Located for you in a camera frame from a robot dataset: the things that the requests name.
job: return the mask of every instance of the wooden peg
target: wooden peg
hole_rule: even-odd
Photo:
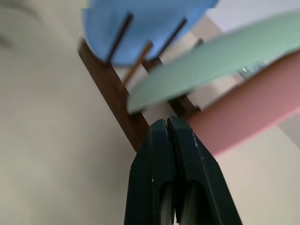
[[[131,77],[133,76],[133,74],[135,73],[136,69],[138,68],[138,66],[144,61],[145,56],[147,55],[147,53],[150,51],[150,49],[153,47],[153,43],[151,41],[147,42],[143,51],[141,52],[140,56],[138,57],[137,61],[135,62],[135,64],[131,67],[131,69],[129,70],[129,72],[127,73],[127,75],[125,76],[125,79],[123,80],[123,84],[120,87],[121,89],[125,87],[125,85],[128,83],[128,81],[131,79]]]

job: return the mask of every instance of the wooden rod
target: wooden rod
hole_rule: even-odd
[[[166,50],[166,48],[172,43],[172,41],[174,40],[174,38],[177,36],[177,34],[179,33],[179,31],[184,27],[184,25],[186,25],[186,23],[188,22],[187,18],[183,18],[182,21],[179,23],[178,27],[176,28],[176,30],[171,34],[171,36],[167,39],[166,43],[164,44],[163,48],[160,50],[160,52],[158,53],[157,57],[160,57],[161,54]]]
[[[122,38],[124,37],[124,34],[126,33],[129,25],[131,24],[132,20],[133,20],[134,16],[132,13],[128,13],[128,15],[126,16],[126,19],[123,23],[123,26],[121,28],[121,30],[119,31],[118,35],[117,35],[117,38],[115,39],[114,43],[113,43],[113,46],[109,52],[109,56],[106,60],[106,64],[109,64],[113,58],[113,55],[115,54]]]
[[[131,77],[133,76],[134,72],[136,71],[136,69],[138,68],[138,66],[143,62],[143,60],[145,59],[145,56],[147,55],[147,53],[150,51],[150,49],[152,47],[153,47],[153,43],[151,41],[148,41],[146,43],[143,51],[141,52],[140,56],[138,57],[137,61],[130,68],[129,72],[125,76],[125,79],[123,80],[123,84],[122,84],[121,88],[123,88],[128,83],[128,81],[131,79]]]

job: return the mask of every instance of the dark wooden base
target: dark wooden base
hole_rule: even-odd
[[[142,113],[128,114],[128,91],[124,89],[120,92],[122,81],[111,64],[98,60],[85,40],[80,44],[79,55],[131,145],[138,151],[149,129],[144,116]]]

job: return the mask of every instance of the wooden stand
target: wooden stand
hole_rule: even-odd
[[[120,91],[120,87],[123,83],[110,63],[110,60],[117,50],[118,45],[132,20],[133,15],[128,14],[105,63],[101,62],[92,53],[85,40],[82,40],[80,43],[79,55],[128,140],[135,151],[138,151],[144,141],[146,133],[148,132],[149,125],[141,112],[136,113],[135,115],[129,115],[127,112],[128,91],[125,87],[122,91]],[[174,33],[166,41],[166,44],[156,59],[144,60],[142,62],[142,65],[147,71],[150,71],[156,65],[162,64],[159,56],[170,45],[186,22],[185,18],[180,22]],[[190,116],[200,111],[198,107],[194,107],[186,95],[169,101],[169,104],[176,114],[184,119],[188,119]]]

